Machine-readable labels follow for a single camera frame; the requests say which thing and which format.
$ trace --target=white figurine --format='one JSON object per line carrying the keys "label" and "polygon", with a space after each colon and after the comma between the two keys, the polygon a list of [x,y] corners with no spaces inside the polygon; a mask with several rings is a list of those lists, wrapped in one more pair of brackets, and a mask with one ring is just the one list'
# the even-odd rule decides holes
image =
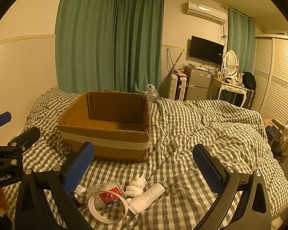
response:
{"label": "white figurine", "polygon": [[129,186],[126,187],[125,194],[129,197],[135,197],[139,194],[143,194],[143,188],[145,188],[146,179],[144,175],[140,177],[139,174],[135,176],[130,182]]}

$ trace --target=backpack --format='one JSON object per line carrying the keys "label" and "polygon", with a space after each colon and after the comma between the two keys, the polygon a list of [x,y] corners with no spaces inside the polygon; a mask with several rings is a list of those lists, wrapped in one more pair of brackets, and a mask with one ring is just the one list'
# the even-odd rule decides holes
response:
{"label": "backpack", "polygon": [[242,83],[245,88],[256,90],[256,80],[253,74],[245,72],[242,77]]}

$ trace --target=wall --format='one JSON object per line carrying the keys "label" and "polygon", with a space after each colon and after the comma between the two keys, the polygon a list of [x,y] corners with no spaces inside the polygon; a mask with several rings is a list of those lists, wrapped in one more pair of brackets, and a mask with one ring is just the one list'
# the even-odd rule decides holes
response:
{"label": "wall", "polygon": [[[187,15],[185,13],[185,4],[188,0],[164,0],[164,18],[163,18],[163,35],[162,44],[175,47],[162,47],[161,56],[161,79],[164,81],[168,74],[168,70],[171,66],[166,68],[166,50],[169,48],[173,63],[180,55],[181,48],[190,48],[191,36],[197,36],[223,45],[223,40],[220,41],[221,31],[223,32],[223,26],[217,23],[207,21],[202,18]],[[211,0],[190,0],[195,1],[228,14],[227,9],[220,7],[221,4]],[[224,25],[225,34],[228,36],[228,20]],[[203,64],[203,60],[189,57],[189,51],[184,50],[183,55],[179,59],[176,69],[183,68],[191,62],[200,66]],[[209,69],[215,69],[216,64],[209,63]]]}
{"label": "wall", "polygon": [[0,145],[20,134],[33,103],[56,85],[54,35],[0,41],[0,114],[12,114],[0,127]]}
{"label": "wall", "polygon": [[60,0],[16,0],[0,20],[0,39],[54,34]]}
{"label": "wall", "polygon": [[263,31],[259,28],[255,26],[255,35],[261,35],[263,34]]}

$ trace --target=green curtain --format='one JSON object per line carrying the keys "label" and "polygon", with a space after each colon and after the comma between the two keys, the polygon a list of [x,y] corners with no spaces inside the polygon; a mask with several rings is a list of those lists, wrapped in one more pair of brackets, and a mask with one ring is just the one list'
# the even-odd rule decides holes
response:
{"label": "green curtain", "polygon": [[114,90],[116,0],[60,0],[55,23],[58,87],[69,93]]}
{"label": "green curtain", "polygon": [[60,0],[58,86],[69,93],[144,92],[160,84],[164,0]]}
{"label": "green curtain", "polygon": [[255,22],[241,16],[232,7],[228,10],[229,31],[227,51],[233,50],[239,59],[240,72],[252,72],[255,59]]}
{"label": "green curtain", "polygon": [[115,89],[144,93],[160,85],[164,0],[117,0]]}

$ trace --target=vanity table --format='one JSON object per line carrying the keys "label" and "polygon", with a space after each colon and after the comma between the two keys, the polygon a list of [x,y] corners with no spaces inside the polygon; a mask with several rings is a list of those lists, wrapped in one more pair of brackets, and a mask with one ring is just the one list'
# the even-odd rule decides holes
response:
{"label": "vanity table", "polygon": [[223,82],[221,80],[218,80],[217,78],[214,78],[213,81],[210,84],[210,88],[209,88],[209,95],[210,95],[210,99],[212,99],[212,95],[214,94],[214,89],[215,88],[220,88],[219,94],[218,94],[218,100],[220,99],[221,96],[221,92],[222,90],[226,90],[226,91],[230,91],[230,92],[234,92],[235,93],[235,97],[234,97],[234,102],[236,100],[237,94],[243,94],[243,101],[241,103],[242,107],[246,101],[246,93],[248,91],[248,89],[242,87],[242,86],[238,86],[238,85],[233,85],[233,84],[228,84],[226,82]]}
{"label": "vanity table", "polygon": [[[230,50],[226,53],[225,57],[223,58],[223,64],[222,64],[222,70],[221,72],[223,72],[223,70],[226,70],[226,75],[227,77],[233,77],[234,75],[237,75],[237,69],[239,66],[239,60],[237,59],[237,56],[235,54],[234,51]],[[234,92],[235,96],[234,96],[234,101],[233,104],[236,101],[236,97],[237,94],[243,94],[243,101],[240,105],[240,107],[243,107],[245,101],[246,101],[246,94],[248,92],[248,89],[239,86],[239,85],[233,85],[230,83],[226,83],[220,79],[218,79],[218,75],[216,75],[213,79],[213,81],[210,83],[209,86],[209,90],[208,90],[208,94],[209,94],[209,98],[212,99],[213,94],[216,93],[217,88],[219,88],[219,94],[217,96],[217,99],[220,99],[222,90],[226,90],[226,91],[230,91],[230,92]]]}

